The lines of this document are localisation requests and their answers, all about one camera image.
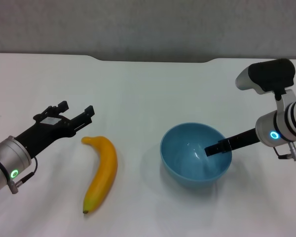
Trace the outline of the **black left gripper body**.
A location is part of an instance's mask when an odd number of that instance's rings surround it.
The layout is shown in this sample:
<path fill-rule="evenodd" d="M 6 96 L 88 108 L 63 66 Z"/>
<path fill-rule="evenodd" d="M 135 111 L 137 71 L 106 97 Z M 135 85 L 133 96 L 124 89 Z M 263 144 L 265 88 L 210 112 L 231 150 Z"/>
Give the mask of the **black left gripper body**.
<path fill-rule="evenodd" d="M 18 135 L 16 141 L 26 149 L 30 157 L 35 157 L 54 141 L 75 136 L 70 120 L 64 116 L 60 116 L 59 119 L 54 125 L 37 120 L 33 126 Z"/>

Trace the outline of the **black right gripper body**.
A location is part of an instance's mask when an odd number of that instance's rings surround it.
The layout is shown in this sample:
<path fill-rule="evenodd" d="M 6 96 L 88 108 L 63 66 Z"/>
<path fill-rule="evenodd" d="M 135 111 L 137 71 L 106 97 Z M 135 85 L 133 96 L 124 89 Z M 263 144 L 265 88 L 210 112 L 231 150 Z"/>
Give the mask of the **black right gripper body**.
<path fill-rule="evenodd" d="M 237 150 L 258 142 L 259 138 L 257 136 L 255 128 L 228 138 L 228 143 L 231 150 Z"/>

